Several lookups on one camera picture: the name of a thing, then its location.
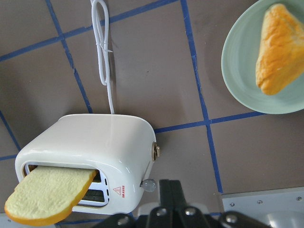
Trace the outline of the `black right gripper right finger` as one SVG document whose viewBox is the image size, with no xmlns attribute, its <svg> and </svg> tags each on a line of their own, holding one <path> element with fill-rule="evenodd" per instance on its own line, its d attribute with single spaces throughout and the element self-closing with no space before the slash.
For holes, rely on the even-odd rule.
<svg viewBox="0 0 304 228">
<path fill-rule="evenodd" d="M 172 205 L 175 209 L 183 208 L 187 205 L 181 182 L 179 180 L 170 181 Z"/>
</svg>

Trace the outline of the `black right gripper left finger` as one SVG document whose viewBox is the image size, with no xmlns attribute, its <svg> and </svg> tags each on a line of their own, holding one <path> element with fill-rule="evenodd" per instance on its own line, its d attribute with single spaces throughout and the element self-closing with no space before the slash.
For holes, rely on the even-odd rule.
<svg viewBox="0 0 304 228">
<path fill-rule="evenodd" d="M 160 180 L 159 190 L 160 190 L 160 206 L 164 208 L 172 209 L 174 206 L 174 200 L 172 196 L 170 181 Z"/>
</svg>

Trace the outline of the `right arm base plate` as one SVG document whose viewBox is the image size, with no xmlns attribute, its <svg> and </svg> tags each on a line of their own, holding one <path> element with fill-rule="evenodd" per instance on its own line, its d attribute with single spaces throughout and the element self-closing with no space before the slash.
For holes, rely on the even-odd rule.
<svg viewBox="0 0 304 228">
<path fill-rule="evenodd" d="M 253 191 L 222 195 L 225 211 L 234 210 L 272 228 L 304 226 L 304 188 Z"/>
</svg>

